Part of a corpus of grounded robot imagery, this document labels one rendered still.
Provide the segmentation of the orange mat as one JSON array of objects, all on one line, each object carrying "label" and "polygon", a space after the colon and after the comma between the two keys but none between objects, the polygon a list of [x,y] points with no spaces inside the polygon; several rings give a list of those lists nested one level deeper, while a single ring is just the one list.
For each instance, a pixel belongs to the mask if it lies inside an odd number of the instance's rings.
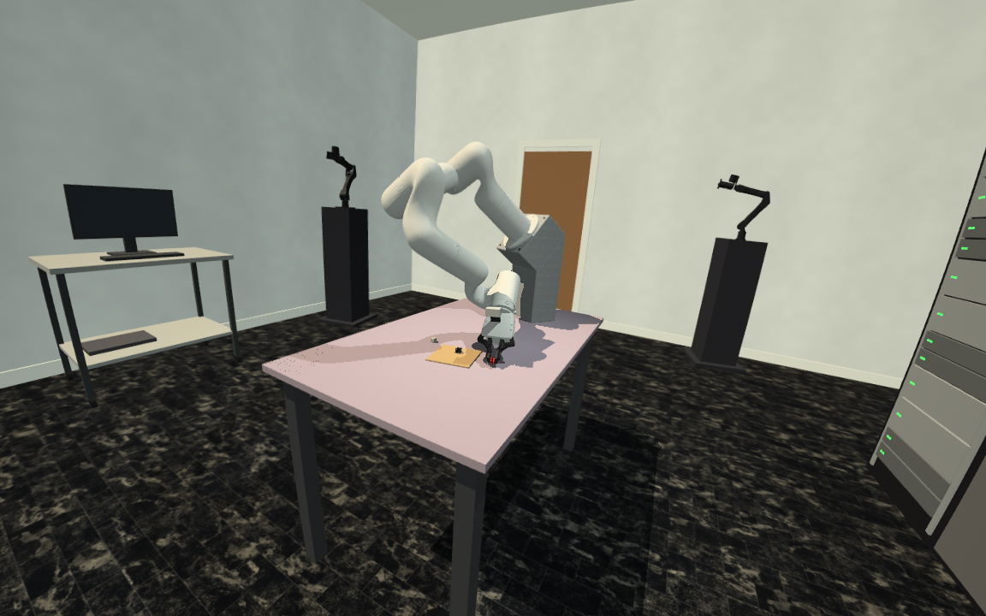
[{"label": "orange mat", "polygon": [[473,350],[473,348],[463,347],[461,353],[455,353],[456,347],[458,346],[441,346],[433,354],[428,356],[426,360],[431,360],[431,362],[445,365],[469,368],[474,360],[480,356],[480,353],[482,353],[482,351]]}]

